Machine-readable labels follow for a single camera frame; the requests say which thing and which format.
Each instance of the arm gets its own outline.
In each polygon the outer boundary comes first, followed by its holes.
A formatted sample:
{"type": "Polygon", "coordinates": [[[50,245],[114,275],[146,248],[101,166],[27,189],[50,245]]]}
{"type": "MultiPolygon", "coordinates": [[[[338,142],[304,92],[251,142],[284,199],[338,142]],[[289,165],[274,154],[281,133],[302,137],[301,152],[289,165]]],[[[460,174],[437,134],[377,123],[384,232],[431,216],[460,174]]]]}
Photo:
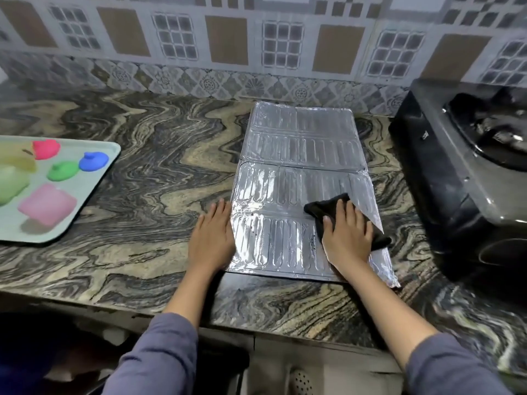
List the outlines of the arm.
{"type": "Polygon", "coordinates": [[[337,203],[335,229],[324,219],[323,245],[330,263],[353,286],[402,370],[411,393],[510,394],[501,381],[454,337],[406,305],[367,264],[372,222],[350,202],[337,203]]]}
{"type": "Polygon", "coordinates": [[[212,204],[189,241],[189,268],[163,310],[133,350],[122,356],[103,395],[190,394],[194,384],[198,333],[210,281],[234,254],[230,203],[212,204]]]}

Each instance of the black cleaning cloth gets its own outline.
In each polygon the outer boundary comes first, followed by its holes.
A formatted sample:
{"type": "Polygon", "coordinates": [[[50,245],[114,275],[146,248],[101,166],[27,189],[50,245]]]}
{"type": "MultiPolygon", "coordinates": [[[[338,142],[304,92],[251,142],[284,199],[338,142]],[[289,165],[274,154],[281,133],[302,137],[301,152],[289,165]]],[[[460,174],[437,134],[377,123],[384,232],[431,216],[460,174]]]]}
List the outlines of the black cleaning cloth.
{"type": "MultiPolygon", "coordinates": [[[[327,201],[315,201],[304,205],[304,212],[310,214],[311,216],[313,216],[313,218],[315,218],[315,227],[317,229],[317,235],[320,242],[322,242],[322,236],[324,235],[324,222],[322,220],[324,216],[330,217],[333,223],[333,228],[335,228],[337,201],[339,199],[342,199],[342,201],[344,202],[344,207],[346,207],[346,202],[349,201],[349,196],[347,193],[337,195],[336,197],[328,199],[327,201]]],[[[366,216],[364,216],[364,218],[366,222],[369,220],[366,216]]],[[[372,251],[385,248],[391,243],[392,239],[384,235],[382,231],[380,231],[375,225],[373,225],[372,251]]]]}

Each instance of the marble countertop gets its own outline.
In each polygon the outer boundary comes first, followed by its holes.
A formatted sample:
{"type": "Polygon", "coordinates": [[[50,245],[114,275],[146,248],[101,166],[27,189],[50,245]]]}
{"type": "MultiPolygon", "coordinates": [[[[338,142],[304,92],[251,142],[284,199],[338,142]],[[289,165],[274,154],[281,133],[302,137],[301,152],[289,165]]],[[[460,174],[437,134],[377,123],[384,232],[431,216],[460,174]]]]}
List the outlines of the marble countertop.
{"type": "MultiPolygon", "coordinates": [[[[122,147],[62,237],[37,246],[0,243],[0,291],[159,312],[184,275],[199,213],[230,196],[252,103],[116,91],[35,90],[0,99],[0,134],[122,147]]],[[[384,117],[357,119],[383,226],[394,240],[399,295],[489,365],[527,377],[527,306],[516,291],[523,280],[485,271],[451,280],[439,271],[388,125],[384,117]]],[[[212,292],[204,325],[382,347],[346,285],[226,273],[212,292]]]]}

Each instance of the blue silicone lid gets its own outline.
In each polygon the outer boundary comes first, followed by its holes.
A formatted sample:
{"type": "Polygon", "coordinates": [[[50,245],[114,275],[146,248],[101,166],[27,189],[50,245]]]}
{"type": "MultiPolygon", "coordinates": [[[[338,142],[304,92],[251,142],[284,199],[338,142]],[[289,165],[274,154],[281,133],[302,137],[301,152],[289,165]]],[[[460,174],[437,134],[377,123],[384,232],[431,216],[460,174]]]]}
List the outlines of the blue silicone lid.
{"type": "Polygon", "coordinates": [[[95,172],[108,163],[108,155],[104,152],[85,152],[79,161],[79,169],[84,172],[95,172]]]}

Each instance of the stove burner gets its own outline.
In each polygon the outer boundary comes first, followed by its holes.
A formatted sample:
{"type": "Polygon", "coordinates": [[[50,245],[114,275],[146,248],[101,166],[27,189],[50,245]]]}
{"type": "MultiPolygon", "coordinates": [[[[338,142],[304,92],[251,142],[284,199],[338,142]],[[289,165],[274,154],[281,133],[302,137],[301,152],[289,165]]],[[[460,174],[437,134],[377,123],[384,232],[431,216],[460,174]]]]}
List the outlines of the stove burner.
{"type": "Polygon", "coordinates": [[[527,171],[527,107],[517,105],[506,87],[489,100],[456,94],[445,112],[479,155],[509,169],[527,171]]]}

